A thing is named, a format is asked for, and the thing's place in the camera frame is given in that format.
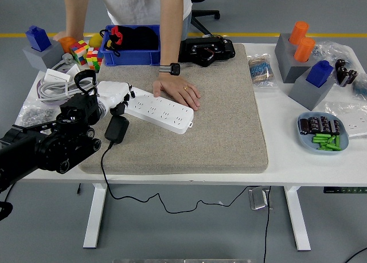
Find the person's left hand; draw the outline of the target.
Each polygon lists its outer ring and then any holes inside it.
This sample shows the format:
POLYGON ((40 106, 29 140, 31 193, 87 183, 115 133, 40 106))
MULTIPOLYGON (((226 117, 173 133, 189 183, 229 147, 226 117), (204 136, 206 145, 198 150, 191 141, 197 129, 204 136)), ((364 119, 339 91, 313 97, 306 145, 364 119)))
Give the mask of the person's left hand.
POLYGON ((197 111, 201 106, 199 90, 181 76, 159 72, 157 79, 153 82, 153 94, 155 97, 159 97, 162 91, 176 102, 190 107, 194 111, 197 111))

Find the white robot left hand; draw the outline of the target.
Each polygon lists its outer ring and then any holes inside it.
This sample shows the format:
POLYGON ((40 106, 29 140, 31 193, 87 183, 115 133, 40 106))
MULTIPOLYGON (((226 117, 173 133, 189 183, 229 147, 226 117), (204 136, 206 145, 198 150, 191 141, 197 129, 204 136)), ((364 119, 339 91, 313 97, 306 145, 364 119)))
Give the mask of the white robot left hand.
POLYGON ((130 99, 135 98, 132 86, 128 83, 101 81, 97 86, 97 91, 101 117, 105 117, 108 112, 114 116, 124 114, 130 99))

